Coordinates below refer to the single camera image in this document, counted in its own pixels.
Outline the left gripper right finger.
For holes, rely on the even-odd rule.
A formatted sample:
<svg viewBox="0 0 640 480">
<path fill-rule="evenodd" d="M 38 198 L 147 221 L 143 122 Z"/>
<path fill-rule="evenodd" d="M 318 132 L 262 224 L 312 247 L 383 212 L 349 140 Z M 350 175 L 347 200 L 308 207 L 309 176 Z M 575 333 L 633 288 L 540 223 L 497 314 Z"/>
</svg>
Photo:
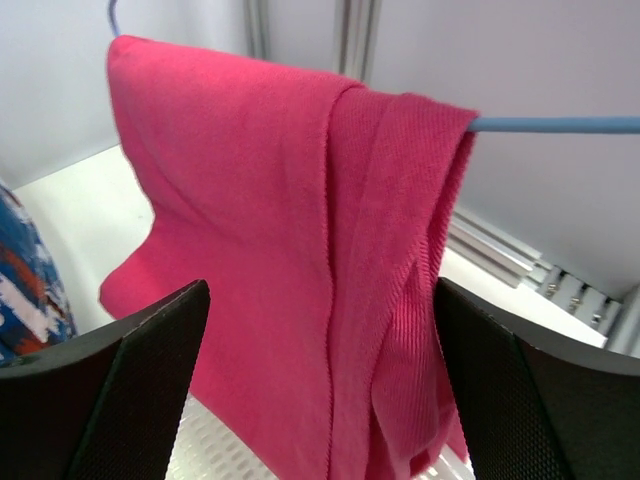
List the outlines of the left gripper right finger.
<svg viewBox="0 0 640 480">
<path fill-rule="evenodd" d="M 434 311 L 476 478 L 638 478 L 638 359 L 566 337 L 445 278 Z"/>
</svg>

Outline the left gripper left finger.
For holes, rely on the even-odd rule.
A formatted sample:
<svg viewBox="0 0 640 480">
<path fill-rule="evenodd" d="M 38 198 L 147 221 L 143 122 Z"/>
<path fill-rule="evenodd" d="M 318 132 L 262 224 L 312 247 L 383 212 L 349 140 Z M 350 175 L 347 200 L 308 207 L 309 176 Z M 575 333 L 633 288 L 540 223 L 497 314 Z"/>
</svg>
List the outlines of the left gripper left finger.
<svg viewBox="0 0 640 480">
<path fill-rule="evenodd" d="M 2 478 L 164 478 L 209 306 L 197 280 L 3 364 Z"/>
</svg>

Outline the blue white patterned trousers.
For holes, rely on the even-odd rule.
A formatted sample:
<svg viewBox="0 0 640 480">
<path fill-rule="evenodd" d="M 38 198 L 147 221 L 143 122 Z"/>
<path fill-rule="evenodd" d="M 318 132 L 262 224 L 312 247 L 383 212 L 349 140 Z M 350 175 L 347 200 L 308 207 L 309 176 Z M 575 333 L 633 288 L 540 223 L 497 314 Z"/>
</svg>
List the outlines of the blue white patterned trousers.
<svg viewBox="0 0 640 480">
<path fill-rule="evenodd" d="M 1 186 L 1 362 L 78 335 L 49 250 L 18 197 Z"/>
</svg>

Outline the pink trousers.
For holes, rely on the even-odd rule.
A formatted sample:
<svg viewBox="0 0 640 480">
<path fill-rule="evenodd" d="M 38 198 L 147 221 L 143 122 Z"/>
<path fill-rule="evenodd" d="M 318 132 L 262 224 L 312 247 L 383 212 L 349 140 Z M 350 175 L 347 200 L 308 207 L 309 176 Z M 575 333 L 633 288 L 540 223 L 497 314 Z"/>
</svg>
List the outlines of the pink trousers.
<svg viewBox="0 0 640 480">
<path fill-rule="evenodd" d="M 476 112 L 134 36 L 107 74 L 155 217 L 105 309 L 205 280 L 192 394 L 281 479 L 466 458 L 433 299 Z"/>
</svg>

